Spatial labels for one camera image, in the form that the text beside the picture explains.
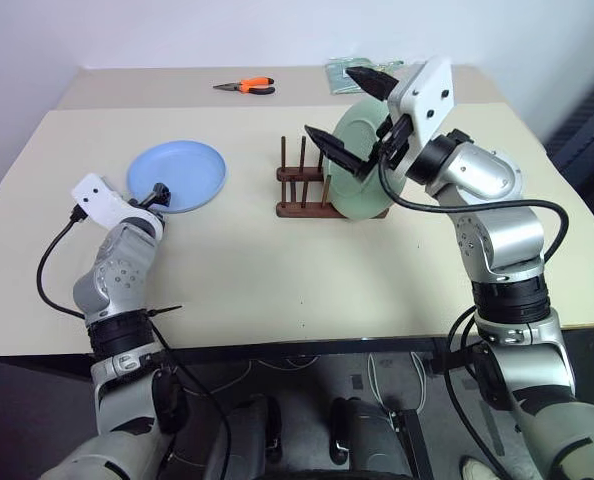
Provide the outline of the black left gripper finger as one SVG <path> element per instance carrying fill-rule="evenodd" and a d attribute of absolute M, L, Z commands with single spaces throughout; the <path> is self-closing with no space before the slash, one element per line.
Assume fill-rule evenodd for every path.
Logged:
<path fill-rule="evenodd" d="M 171 201 L 171 192 L 169 188 L 158 182 L 153 186 L 152 191 L 143 200 L 144 208 L 151 208 L 153 205 L 168 207 Z"/>

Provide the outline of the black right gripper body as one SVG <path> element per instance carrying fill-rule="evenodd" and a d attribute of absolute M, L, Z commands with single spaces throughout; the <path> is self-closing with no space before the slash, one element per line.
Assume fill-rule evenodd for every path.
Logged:
<path fill-rule="evenodd" d="M 390 116 L 377 129 L 377 141 L 373 144 L 368 160 L 361 163 L 355 176 L 367 176 L 381 160 L 390 170 L 395 170 L 409 150 L 409 137 L 414 132 L 413 120 L 403 114 L 396 122 Z"/>

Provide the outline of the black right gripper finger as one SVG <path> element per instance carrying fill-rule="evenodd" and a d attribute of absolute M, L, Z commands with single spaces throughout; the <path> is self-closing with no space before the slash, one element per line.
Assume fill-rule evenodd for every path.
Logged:
<path fill-rule="evenodd" d="M 364 161 L 347 150 L 344 143 L 337 137 L 309 125 L 305 125 L 304 129 L 325 157 L 349 172 L 354 178 L 366 178 L 373 170 L 371 161 Z"/>
<path fill-rule="evenodd" d="M 377 100 L 387 100 L 398 84 L 395 77 L 365 66 L 348 67 L 345 72 L 362 91 Z"/>

